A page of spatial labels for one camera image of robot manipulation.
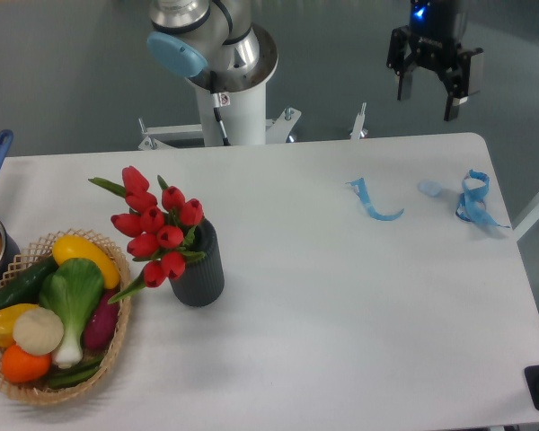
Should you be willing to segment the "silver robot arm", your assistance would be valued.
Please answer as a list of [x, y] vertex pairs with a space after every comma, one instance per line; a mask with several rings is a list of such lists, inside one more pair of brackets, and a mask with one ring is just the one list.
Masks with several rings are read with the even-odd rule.
[[[446, 89], [445, 120], [481, 89], [484, 51], [462, 46], [465, 1], [413, 1], [408, 24], [391, 33], [386, 65], [398, 78], [397, 98], [411, 94], [412, 74], [423, 68]], [[200, 123], [170, 127], [170, 136], [200, 133], [207, 146], [291, 141], [301, 117], [287, 108], [266, 117], [266, 84], [278, 65], [275, 40], [252, 21], [248, 1], [153, 1], [146, 41], [155, 61], [194, 88]]]

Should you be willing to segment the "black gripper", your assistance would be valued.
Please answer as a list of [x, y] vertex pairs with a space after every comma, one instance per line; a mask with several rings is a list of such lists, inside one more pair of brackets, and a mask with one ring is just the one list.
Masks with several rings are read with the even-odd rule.
[[392, 30], [386, 60], [398, 80], [398, 101], [411, 97], [411, 74], [424, 68], [446, 84], [444, 120], [457, 118], [460, 106], [483, 82], [483, 49], [462, 46], [467, 21], [465, 1], [411, 2], [409, 23]]

